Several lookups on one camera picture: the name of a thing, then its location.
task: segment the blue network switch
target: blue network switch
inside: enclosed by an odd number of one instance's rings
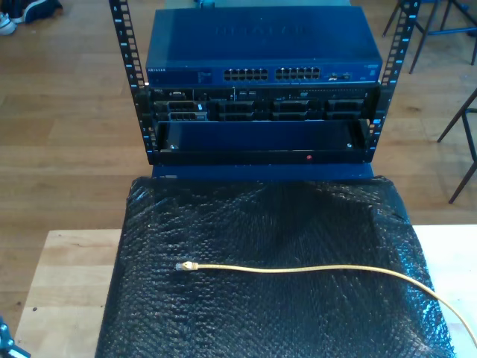
[[[360,7],[158,10],[153,88],[377,82],[382,59]]]

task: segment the ethernet port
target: ethernet port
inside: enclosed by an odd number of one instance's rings
[[[312,77],[320,78],[320,69],[312,69]]]

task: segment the white sneaker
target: white sneaker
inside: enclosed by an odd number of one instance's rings
[[[16,25],[10,20],[7,13],[0,13],[0,36],[10,35],[16,30]]]

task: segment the chair leg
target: chair leg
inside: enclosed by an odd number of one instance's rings
[[[467,108],[469,108],[469,106],[472,104],[472,102],[474,102],[474,100],[476,98],[477,98],[477,88],[473,92],[473,94],[470,95],[470,97],[465,101],[465,103],[462,105],[461,109],[455,114],[452,121],[450,121],[450,123],[447,125],[444,132],[440,135],[439,139],[437,140],[437,143],[440,143],[442,141],[442,139],[444,139],[444,137],[449,133],[449,131],[452,129],[452,127],[454,127],[455,123],[457,123],[459,118],[462,117],[462,115],[465,113]]]
[[[476,57],[477,57],[477,36],[476,36],[476,45],[474,46],[474,55],[472,56],[472,66],[476,63]]]
[[[434,7],[432,8],[431,16],[429,17],[429,20],[426,25],[426,29],[423,32],[423,37],[420,39],[419,47],[417,48],[416,55],[414,56],[414,60],[412,61],[411,65],[411,70],[409,73],[412,73],[414,71],[414,67],[416,66],[417,60],[419,59],[420,52],[423,50],[424,43],[426,42],[427,34],[429,33],[429,30],[431,29],[431,25],[434,21],[435,14],[437,13],[437,9],[439,8],[441,0],[435,0]]]
[[[444,13],[444,18],[442,19],[442,24],[440,24],[440,30],[441,31],[444,29],[444,26],[446,25],[447,16],[449,15],[451,6],[452,6],[452,0],[447,0],[446,12]]]
[[[477,162],[476,145],[474,144],[474,139],[472,138],[472,131],[470,130],[469,119],[467,119],[467,113],[471,113],[470,111],[471,110],[466,110],[462,114],[462,124],[464,125],[467,143],[469,143],[470,155],[472,156],[472,160],[474,162]]]
[[[454,195],[450,198],[449,204],[454,203],[455,199],[457,199],[459,194],[461,194],[462,189],[467,185],[467,183],[469,182],[470,178],[474,175],[476,170],[477,170],[477,162],[474,162],[474,164],[472,164],[472,166],[470,167],[469,171],[465,174],[464,179],[462,179],[461,183],[457,187]]]
[[[401,7],[401,2],[402,2],[402,0],[397,0],[396,7],[394,8],[393,13],[391,14],[391,17],[389,18],[388,24],[386,25],[386,28],[385,28],[385,32],[382,33],[383,37],[385,37],[386,34],[388,33],[388,30],[391,27],[391,24],[393,23],[394,18],[396,17],[397,11]]]

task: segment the netgear logo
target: netgear logo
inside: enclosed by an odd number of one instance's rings
[[[218,26],[215,28],[215,34],[218,36],[273,36],[273,35],[292,35],[299,36],[305,33],[302,25],[288,26],[265,26],[257,25],[253,27],[246,26]]]

